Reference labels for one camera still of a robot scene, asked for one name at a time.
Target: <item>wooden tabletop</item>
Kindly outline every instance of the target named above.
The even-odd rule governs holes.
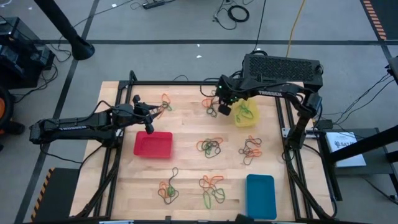
[[[103,82],[98,100],[113,105],[117,87],[118,82]],[[214,90],[213,86],[203,87],[205,93],[210,94],[211,90]],[[173,133],[172,158],[145,159],[135,156],[136,133],[144,131],[144,126],[126,128],[112,219],[164,220],[165,216],[171,215],[172,220],[234,220],[238,213],[245,214],[246,176],[263,174],[271,175],[275,180],[277,220],[294,220],[288,174],[281,158],[283,147],[274,98],[254,97],[260,111],[259,123],[250,128],[237,128],[233,116],[219,114],[217,118],[212,118],[206,114],[206,109],[201,105],[205,97],[200,94],[199,86],[138,85],[132,88],[132,95],[140,95],[141,101],[150,105],[161,104],[163,93],[169,95],[173,110],[165,111],[160,119],[155,119],[153,125],[155,131]],[[98,111],[105,109],[106,106],[101,105]],[[282,109],[287,125],[285,107],[282,106]],[[297,120],[297,112],[293,111],[293,114]],[[243,164],[244,156],[238,153],[238,149],[244,146],[249,135],[262,139],[262,156],[255,157],[251,165],[246,166]],[[220,145],[221,153],[207,159],[195,145],[200,140],[215,137],[224,139]],[[315,140],[306,139],[305,143],[318,149]],[[88,141],[85,157],[99,145],[96,141]],[[104,152],[104,149],[98,151],[83,166],[70,215],[76,215],[97,190]],[[321,159],[305,148],[301,154],[308,189],[331,215],[333,209]],[[172,185],[180,195],[173,203],[166,205],[158,195],[159,182],[168,181],[173,167],[179,169]],[[224,188],[226,199],[224,203],[216,203],[212,198],[211,209],[206,209],[203,190],[198,184],[204,175],[224,176],[217,187]],[[304,217],[302,195],[297,190],[300,212]],[[101,214],[104,214],[107,198],[108,191],[104,193]]]

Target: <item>yellow cable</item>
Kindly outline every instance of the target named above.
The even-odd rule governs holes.
[[[297,21],[298,21],[298,19],[300,17],[300,14],[301,14],[301,11],[302,11],[302,9],[304,7],[304,4],[305,4],[305,0],[303,0],[303,2],[301,3],[300,10],[298,10],[296,20],[294,21],[294,24],[293,24],[293,27],[292,27],[292,31],[290,32],[290,38],[289,38],[289,44],[287,46],[286,57],[289,56],[290,43],[292,42],[292,37],[293,37],[293,33],[294,33],[294,27],[296,26],[296,23],[297,23]]]

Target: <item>gray floor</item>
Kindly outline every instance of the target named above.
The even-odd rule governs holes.
[[[101,0],[96,12],[123,3],[123,0]],[[96,16],[88,33],[91,40],[253,40],[261,18],[262,1],[248,6],[250,19],[236,30],[223,30],[212,22],[221,1],[178,0],[172,4],[145,11],[131,10],[129,4]],[[64,13],[76,24],[88,17],[93,0],[57,0]],[[260,35],[261,40],[287,40],[300,1],[268,0]],[[41,39],[55,40],[59,32],[33,0],[14,0],[0,8],[2,16],[19,16]],[[228,20],[220,14],[227,25]],[[76,29],[81,34],[85,22]],[[296,26],[295,40],[377,40],[359,0],[308,0]],[[184,74],[190,80],[230,75],[240,69],[244,54],[254,46],[246,44],[167,44],[167,45],[95,45],[95,55],[78,62],[61,113],[62,118],[84,116],[94,108],[101,82],[127,79],[134,70],[140,80],[171,80]],[[286,45],[259,45],[269,55],[285,56]],[[398,46],[389,46],[393,56]],[[293,45],[290,57],[317,59],[325,68],[324,113],[344,110],[351,102],[386,74],[387,60],[377,45]],[[46,90],[28,96],[16,105],[15,119],[28,125],[52,117],[72,60],[56,63],[58,78]],[[363,99],[367,102],[377,91]],[[343,123],[344,128],[381,130],[398,123],[398,89],[390,84],[370,105],[354,113]],[[12,223],[35,166],[39,148],[28,141],[29,132],[21,136],[1,136],[5,149],[0,152],[0,220]],[[86,141],[56,141],[50,153],[82,160]],[[42,180],[51,167],[74,167],[75,164],[47,157],[25,220],[29,220]],[[371,180],[388,194],[393,186],[387,176]],[[338,218],[353,222],[394,223],[398,207],[370,188],[360,178],[339,178],[343,201],[338,202]]]

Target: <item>orange and black striped tape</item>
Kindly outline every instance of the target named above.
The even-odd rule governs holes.
[[[386,33],[384,32],[383,26],[380,23],[379,18],[376,15],[376,12],[374,11],[372,4],[370,1],[363,1],[365,8],[367,10],[367,12],[369,13],[369,15],[371,16],[373,25],[375,26],[377,33],[379,34],[380,39],[382,40],[386,40]]]
[[[39,197],[36,200],[35,207],[33,208],[32,215],[30,216],[30,221],[31,222],[34,221],[34,219],[36,217],[36,214],[37,214],[37,211],[39,211],[39,206],[40,206],[41,201],[43,200],[45,188],[49,184],[49,180],[50,180],[50,177],[51,177],[51,174],[52,174],[53,171],[54,171],[54,168],[49,169],[49,172],[45,176],[44,183],[43,183],[43,186],[42,186],[42,188],[40,190]]]

